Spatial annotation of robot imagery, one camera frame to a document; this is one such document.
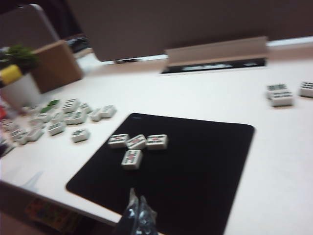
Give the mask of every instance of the desk surface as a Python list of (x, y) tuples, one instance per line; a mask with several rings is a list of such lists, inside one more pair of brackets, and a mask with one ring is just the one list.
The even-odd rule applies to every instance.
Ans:
[[(88, 141), (74, 144), (71, 126), (45, 133), (1, 159), (1, 180), (93, 218), (116, 223), (120, 215), (76, 196), (66, 183), (130, 113), (250, 124), (256, 133), (225, 230), (226, 235), (311, 235), (313, 227), (313, 99), (297, 96), (313, 81), (313, 45), (270, 50), (264, 68), (160, 75), (166, 60), (123, 65), (79, 62), (86, 76), (44, 94), (43, 101), (79, 98), (91, 107), (114, 104), (112, 120), (83, 127)], [(286, 83), (294, 106), (273, 108), (266, 85)], [(18, 118), (26, 128), (27, 119)]]

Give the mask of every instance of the cardboard box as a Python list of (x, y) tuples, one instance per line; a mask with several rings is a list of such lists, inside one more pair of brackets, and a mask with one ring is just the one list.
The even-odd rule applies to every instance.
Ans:
[(41, 93), (75, 82), (83, 77), (71, 49), (63, 40), (33, 51), (38, 66), (31, 71)]

